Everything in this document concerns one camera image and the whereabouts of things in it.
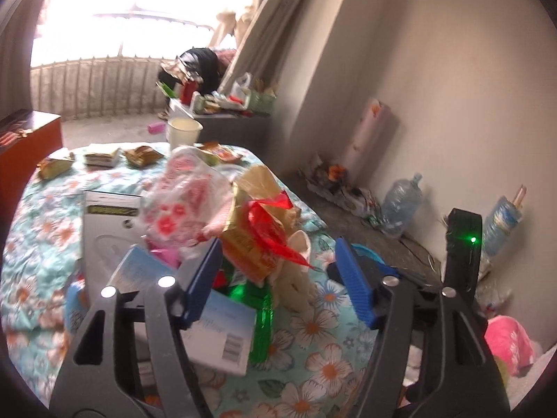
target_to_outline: red ribbon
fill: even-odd
[[[256,199],[247,203],[247,220],[255,242],[263,249],[277,256],[311,268],[311,265],[296,250],[288,246],[286,232],[277,221],[264,209],[266,206],[280,209],[294,207],[286,191],[282,191],[275,198]]]

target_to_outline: bright sky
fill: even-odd
[[[35,40],[31,64],[113,56],[124,40],[124,54],[174,58],[191,47],[204,47],[211,32],[182,24],[141,19],[99,19],[98,13],[125,13],[137,6],[169,16],[216,26],[223,10],[241,12],[251,0],[51,0],[42,37]],[[222,47],[235,47],[227,39]]]

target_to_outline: floral bedsheet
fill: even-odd
[[[153,146],[168,153],[166,143]],[[244,155],[243,166],[261,163],[251,152],[233,149]],[[3,254],[0,314],[9,355],[45,405],[68,350],[65,285],[81,255],[83,191],[140,194],[164,168],[164,162],[128,168],[123,157],[112,169],[89,168],[83,163],[86,150],[74,150],[73,168],[56,179],[43,182],[33,175]],[[302,227],[310,234],[317,299],[303,314],[276,310],[269,357],[250,366],[246,376],[196,367],[205,399],[219,418],[332,418],[358,385],[371,355],[375,332],[358,321],[346,290],[322,271],[334,257],[325,223],[288,193],[302,209]]]

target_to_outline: paper cup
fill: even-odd
[[[177,116],[166,124],[166,140],[171,151],[178,146],[192,146],[199,138],[203,126],[190,117]]]

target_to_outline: water bottle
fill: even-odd
[[[484,221],[482,250],[491,259],[505,244],[511,231],[519,223],[522,214],[507,198],[502,196]]]
[[[418,187],[422,175],[414,174],[412,180],[399,179],[385,196],[381,205],[383,223],[381,230],[391,237],[400,237],[410,224],[414,213],[422,202],[422,191]]]

